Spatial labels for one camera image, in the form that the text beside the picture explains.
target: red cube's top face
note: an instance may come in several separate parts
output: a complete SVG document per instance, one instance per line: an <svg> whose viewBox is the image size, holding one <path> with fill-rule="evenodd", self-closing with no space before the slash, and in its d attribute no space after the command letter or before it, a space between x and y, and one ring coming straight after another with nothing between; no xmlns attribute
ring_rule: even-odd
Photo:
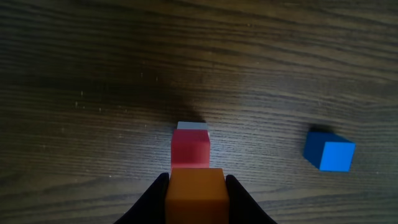
<svg viewBox="0 0 398 224"><path fill-rule="evenodd" d="M176 129L172 138L172 169L209 168L210 139L207 130Z"/></svg>

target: blue cube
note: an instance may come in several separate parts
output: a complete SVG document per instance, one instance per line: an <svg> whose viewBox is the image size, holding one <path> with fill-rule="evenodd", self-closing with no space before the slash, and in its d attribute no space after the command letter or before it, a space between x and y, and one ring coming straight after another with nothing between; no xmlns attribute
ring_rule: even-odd
<svg viewBox="0 0 398 224"><path fill-rule="evenodd" d="M320 171L348 172L355 143L333 133L309 132L304 158Z"/></svg>

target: blue cube's top face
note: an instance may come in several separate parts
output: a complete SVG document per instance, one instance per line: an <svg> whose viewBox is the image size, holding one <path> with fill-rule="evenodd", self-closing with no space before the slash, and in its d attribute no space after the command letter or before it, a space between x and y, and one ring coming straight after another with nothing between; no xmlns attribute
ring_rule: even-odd
<svg viewBox="0 0 398 224"><path fill-rule="evenodd" d="M348 172L355 150L353 142L326 142L320 170Z"/></svg>

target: orange cube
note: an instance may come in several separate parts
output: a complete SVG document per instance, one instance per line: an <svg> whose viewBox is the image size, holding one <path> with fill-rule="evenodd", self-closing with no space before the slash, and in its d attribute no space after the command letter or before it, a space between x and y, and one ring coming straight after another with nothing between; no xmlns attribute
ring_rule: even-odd
<svg viewBox="0 0 398 224"><path fill-rule="evenodd" d="M166 224L228 224L222 169L174 168L165 199Z"/></svg>

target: tabletop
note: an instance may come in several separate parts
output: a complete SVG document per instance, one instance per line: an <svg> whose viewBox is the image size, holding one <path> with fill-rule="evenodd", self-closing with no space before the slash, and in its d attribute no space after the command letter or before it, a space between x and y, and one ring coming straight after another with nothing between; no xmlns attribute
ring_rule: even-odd
<svg viewBox="0 0 398 224"><path fill-rule="evenodd" d="M178 121L276 222L398 222L398 2L0 1L0 222L112 223ZM302 156L324 126L348 173Z"/></svg>

